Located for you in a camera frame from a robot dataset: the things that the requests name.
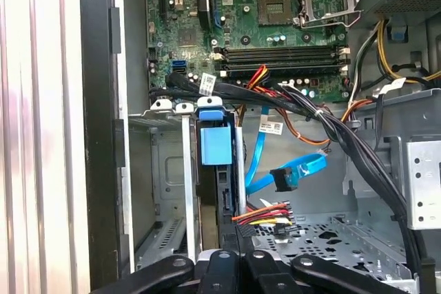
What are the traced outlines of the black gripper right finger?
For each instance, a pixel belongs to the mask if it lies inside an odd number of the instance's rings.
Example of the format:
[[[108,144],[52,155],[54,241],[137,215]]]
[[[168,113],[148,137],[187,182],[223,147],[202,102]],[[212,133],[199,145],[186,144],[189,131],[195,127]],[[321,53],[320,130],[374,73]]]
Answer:
[[[351,271],[329,260],[304,254],[289,267],[267,251],[243,257],[243,293],[404,293],[371,276]]]

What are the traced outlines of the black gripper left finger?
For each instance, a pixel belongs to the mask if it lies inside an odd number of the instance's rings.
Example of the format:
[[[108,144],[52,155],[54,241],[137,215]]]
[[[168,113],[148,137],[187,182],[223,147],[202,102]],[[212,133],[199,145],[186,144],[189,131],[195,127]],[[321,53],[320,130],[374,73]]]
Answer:
[[[93,293],[236,293],[239,256],[203,251],[198,262],[171,255]]]

